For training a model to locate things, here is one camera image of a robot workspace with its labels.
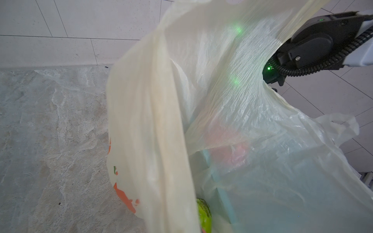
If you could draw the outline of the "green custard apple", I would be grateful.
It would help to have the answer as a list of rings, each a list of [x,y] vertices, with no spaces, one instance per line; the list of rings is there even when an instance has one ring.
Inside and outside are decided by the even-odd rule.
[[[209,204],[201,198],[197,198],[199,222],[202,233],[212,233],[212,214]]]

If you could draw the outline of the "pink dragon fruit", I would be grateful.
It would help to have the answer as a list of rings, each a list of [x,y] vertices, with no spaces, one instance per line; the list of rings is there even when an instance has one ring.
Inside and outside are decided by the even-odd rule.
[[[249,152],[249,145],[246,142],[223,145],[233,136],[236,136],[235,130],[222,126],[214,126],[205,136],[205,143],[209,146],[208,152],[213,161],[229,169],[242,166],[245,163],[245,155]]]

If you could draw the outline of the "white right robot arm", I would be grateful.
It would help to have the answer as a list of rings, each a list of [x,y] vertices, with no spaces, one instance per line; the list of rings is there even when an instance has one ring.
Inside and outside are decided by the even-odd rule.
[[[373,64],[373,12],[344,12],[309,19],[266,63],[265,83],[283,86],[301,77],[345,66]]]

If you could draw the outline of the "translucent cream plastic bag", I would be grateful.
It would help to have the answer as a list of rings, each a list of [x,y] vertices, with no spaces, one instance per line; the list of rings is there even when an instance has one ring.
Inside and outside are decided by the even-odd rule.
[[[354,116],[310,118],[266,62],[325,1],[176,1],[112,68],[109,179],[150,233],[370,233],[373,193],[340,145]]]

